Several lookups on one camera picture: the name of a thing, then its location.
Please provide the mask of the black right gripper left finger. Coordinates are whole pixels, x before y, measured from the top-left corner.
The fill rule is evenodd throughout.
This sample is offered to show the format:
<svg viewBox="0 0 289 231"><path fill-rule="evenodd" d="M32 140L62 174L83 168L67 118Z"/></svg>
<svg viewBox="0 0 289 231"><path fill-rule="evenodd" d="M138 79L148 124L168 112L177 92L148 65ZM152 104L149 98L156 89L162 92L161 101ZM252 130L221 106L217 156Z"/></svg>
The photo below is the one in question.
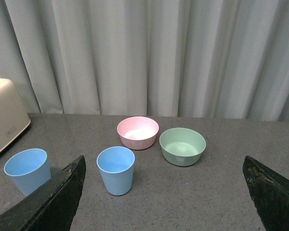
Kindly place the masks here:
<svg viewBox="0 0 289 231"><path fill-rule="evenodd" d="M0 231L68 231L86 175L79 156L21 202L0 215Z"/></svg>

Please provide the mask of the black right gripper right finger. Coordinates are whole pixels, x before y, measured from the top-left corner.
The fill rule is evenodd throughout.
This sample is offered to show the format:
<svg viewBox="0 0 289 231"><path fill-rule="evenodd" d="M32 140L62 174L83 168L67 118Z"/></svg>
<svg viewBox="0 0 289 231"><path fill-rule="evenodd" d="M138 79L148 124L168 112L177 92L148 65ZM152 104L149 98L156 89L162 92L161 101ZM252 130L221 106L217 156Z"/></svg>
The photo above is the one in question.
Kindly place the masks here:
<svg viewBox="0 0 289 231"><path fill-rule="evenodd" d="M250 156L242 170L264 228L289 231L289 180Z"/></svg>

